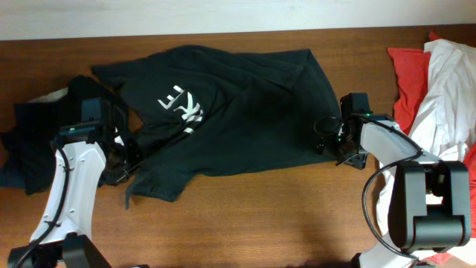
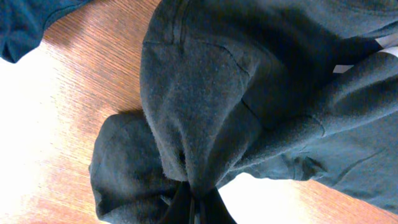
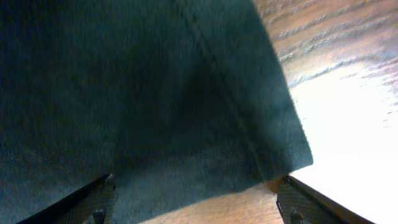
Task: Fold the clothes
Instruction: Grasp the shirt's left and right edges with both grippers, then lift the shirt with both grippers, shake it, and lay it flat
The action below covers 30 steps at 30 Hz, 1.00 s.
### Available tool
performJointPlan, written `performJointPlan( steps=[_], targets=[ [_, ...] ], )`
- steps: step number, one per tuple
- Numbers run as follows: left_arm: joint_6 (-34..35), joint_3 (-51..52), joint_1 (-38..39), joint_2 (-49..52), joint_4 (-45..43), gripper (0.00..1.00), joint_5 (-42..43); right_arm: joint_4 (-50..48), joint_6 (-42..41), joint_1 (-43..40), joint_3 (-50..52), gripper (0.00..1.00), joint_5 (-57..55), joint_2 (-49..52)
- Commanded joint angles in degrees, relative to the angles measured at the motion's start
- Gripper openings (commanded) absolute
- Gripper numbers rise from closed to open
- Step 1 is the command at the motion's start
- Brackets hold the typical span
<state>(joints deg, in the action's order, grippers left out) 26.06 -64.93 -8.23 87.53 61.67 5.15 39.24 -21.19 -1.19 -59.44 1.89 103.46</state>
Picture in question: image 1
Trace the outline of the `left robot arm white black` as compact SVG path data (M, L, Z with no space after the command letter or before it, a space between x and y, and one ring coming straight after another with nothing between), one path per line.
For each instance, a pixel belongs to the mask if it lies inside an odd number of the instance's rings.
M94 200L106 165L113 183L125 182L143 156L131 139L111 141L93 138L74 140L58 135L56 170L42 219L27 246L10 251L8 267L110 267L92 243Z

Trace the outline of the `dark green t-shirt white print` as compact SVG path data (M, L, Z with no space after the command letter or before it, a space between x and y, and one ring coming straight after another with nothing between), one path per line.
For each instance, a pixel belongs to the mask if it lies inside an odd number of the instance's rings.
M308 49L233 54L186 45L93 66L142 120L145 158L126 195L176 201L197 175L231 176L330 162L319 120L339 117Z

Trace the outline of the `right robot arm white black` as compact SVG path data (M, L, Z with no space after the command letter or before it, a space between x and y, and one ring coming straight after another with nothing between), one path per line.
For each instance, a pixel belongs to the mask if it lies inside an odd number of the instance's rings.
M387 233L356 254L352 267L425 267L423 258L465 246L472 237L469 172L459 161L444 161L423 150L399 125L382 116L352 114L324 117L314 124L318 148L334 149L349 161L344 148L373 155L382 167L365 183L361 205L367 210L370 184L385 171L393 176Z

